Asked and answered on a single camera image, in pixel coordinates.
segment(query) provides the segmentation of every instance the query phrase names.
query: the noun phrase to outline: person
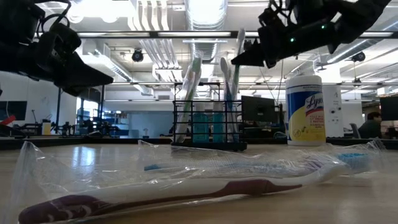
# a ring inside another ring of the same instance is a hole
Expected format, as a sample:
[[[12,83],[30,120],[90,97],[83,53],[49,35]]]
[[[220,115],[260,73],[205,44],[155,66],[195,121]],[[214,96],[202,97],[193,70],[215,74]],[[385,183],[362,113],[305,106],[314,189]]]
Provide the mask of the person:
[[[372,112],[368,114],[368,120],[358,129],[361,138],[381,138],[381,114]]]

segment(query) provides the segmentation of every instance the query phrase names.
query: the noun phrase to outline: ceiling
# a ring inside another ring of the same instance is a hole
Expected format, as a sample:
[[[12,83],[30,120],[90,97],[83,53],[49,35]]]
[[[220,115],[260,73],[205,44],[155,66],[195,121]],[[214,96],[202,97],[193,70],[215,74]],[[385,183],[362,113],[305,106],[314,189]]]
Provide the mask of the ceiling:
[[[100,17],[85,17],[81,22],[72,24],[72,28],[80,32],[90,31],[121,31],[131,30],[127,24],[127,16],[129,16],[129,4],[130,1],[112,1],[112,0],[95,0],[96,9],[93,10],[104,10],[101,15],[118,15],[119,18],[116,22],[107,23]],[[224,30],[239,30],[245,28],[246,30],[257,30],[260,26],[258,22],[258,15],[261,14],[266,6],[265,1],[243,1],[243,0],[229,0],[228,8],[226,13],[226,19],[224,24]],[[149,12],[151,11],[151,2],[148,0]],[[48,14],[60,12],[63,5],[59,3],[42,4]],[[167,1],[167,22],[170,30],[187,30],[187,20],[185,18],[184,1],[183,0],[168,0]],[[373,25],[370,30],[381,31],[380,27],[386,23],[386,21],[395,20],[398,21],[398,0],[393,0],[390,7],[384,10],[382,16]],[[233,58],[236,48],[236,41],[234,39],[225,39],[225,43],[220,44],[218,50],[218,56],[225,56],[229,53],[228,58]],[[135,48],[142,48],[140,41],[137,39],[100,39],[95,40],[96,46],[102,46],[106,44],[110,49],[110,57],[112,60],[117,61],[125,71],[129,72],[129,75],[136,81],[140,82],[157,82],[152,75],[153,63],[144,50],[144,61],[133,62],[131,59],[132,53]],[[342,45],[339,49],[352,47],[355,45]],[[177,57],[179,65],[182,67],[182,75],[184,76],[188,64],[191,62],[191,50],[189,44],[184,44],[182,39],[172,40],[175,55]],[[396,82],[398,79],[397,70],[394,66],[390,66],[396,63],[398,57],[398,40],[388,39],[378,42],[377,44],[370,46],[363,50],[366,54],[366,60],[364,62],[356,63],[347,62],[345,60],[338,63],[340,68],[341,81],[353,81],[355,77],[363,77],[363,82]],[[101,70],[102,72],[115,77],[116,82],[124,82],[123,79],[117,78],[117,76],[109,70],[101,61],[90,59],[86,57],[85,62],[90,66]],[[282,81],[285,78],[294,75],[295,69],[299,66],[305,65],[305,62],[312,61],[320,57],[329,57],[326,47],[312,50],[300,54],[298,58],[291,57],[279,62],[276,67],[272,69],[257,68],[257,67],[242,67],[240,70],[240,82],[263,82],[264,79],[268,82],[279,82],[282,77]],[[223,82],[222,72],[217,65],[217,61],[214,61],[214,70],[211,74],[206,75],[205,78],[210,82]],[[389,68],[385,72],[375,74],[376,72],[383,71]],[[250,89],[268,89],[265,85],[258,86],[241,86],[241,88]],[[353,86],[343,87],[344,91],[353,90]],[[362,88],[363,93],[369,93],[375,91],[377,87],[369,86]],[[109,86],[108,91],[126,91],[126,86]],[[137,91],[133,86],[128,88],[128,91]]]

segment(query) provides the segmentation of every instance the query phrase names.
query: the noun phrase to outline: table surface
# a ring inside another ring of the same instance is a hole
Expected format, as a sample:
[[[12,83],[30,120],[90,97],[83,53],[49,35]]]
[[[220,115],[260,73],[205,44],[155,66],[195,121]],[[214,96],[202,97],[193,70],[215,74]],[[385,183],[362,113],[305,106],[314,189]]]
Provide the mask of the table surface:
[[[114,153],[123,158],[136,153],[137,145],[84,145],[46,147],[51,156],[92,164]],[[250,145],[245,154],[290,149],[281,145]],[[7,202],[19,151],[0,152],[0,211]],[[283,194],[244,197],[197,206],[164,207],[88,223],[398,223],[398,152],[387,152],[389,169],[350,177]]]

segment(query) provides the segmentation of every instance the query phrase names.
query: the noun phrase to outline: toothbrush handle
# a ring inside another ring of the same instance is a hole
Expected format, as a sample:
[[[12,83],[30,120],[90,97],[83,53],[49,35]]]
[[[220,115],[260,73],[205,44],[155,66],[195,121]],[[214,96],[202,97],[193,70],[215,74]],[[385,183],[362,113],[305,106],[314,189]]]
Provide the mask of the toothbrush handle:
[[[208,194],[181,195],[138,202],[109,203],[89,195],[68,195],[26,208],[19,214],[20,224],[39,224],[105,215],[128,208],[181,200],[217,198],[228,195],[262,195],[292,190],[302,185],[278,186],[266,179],[230,181],[222,189]]]

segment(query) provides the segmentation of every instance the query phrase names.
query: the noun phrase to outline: red object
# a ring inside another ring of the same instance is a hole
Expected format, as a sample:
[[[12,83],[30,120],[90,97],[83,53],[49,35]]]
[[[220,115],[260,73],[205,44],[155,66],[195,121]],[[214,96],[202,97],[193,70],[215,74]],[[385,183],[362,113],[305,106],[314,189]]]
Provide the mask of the red object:
[[[17,119],[17,118],[16,118],[14,115],[11,115],[9,118],[5,119],[4,121],[1,121],[0,124],[8,125],[8,124],[10,124],[11,122],[15,121],[16,119]]]

